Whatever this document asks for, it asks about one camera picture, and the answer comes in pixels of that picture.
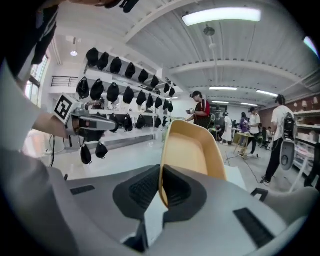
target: white floor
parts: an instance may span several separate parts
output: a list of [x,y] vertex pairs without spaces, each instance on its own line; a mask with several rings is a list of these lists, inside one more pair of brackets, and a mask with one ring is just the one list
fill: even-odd
[[[240,170],[244,184],[249,193],[255,188],[262,188],[275,192],[288,192],[298,175],[296,169],[283,171],[279,168],[275,177],[272,178],[270,186],[266,187],[258,182],[261,181],[261,177],[267,170],[271,154],[270,151],[257,148],[255,153],[259,154],[259,158],[253,157],[245,162],[241,157],[233,155],[235,150],[234,146],[225,146],[221,144],[218,146],[225,165],[238,167]],[[162,144],[151,140],[110,150],[105,159],[98,159],[93,154],[92,163],[90,165],[82,164],[79,152],[57,155],[53,167],[60,169],[63,174],[68,174],[69,180],[93,178],[127,172],[148,165],[160,164],[161,154]],[[42,160],[48,165],[48,157],[42,158]],[[295,189],[303,188],[303,183],[304,178],[301,178]]]

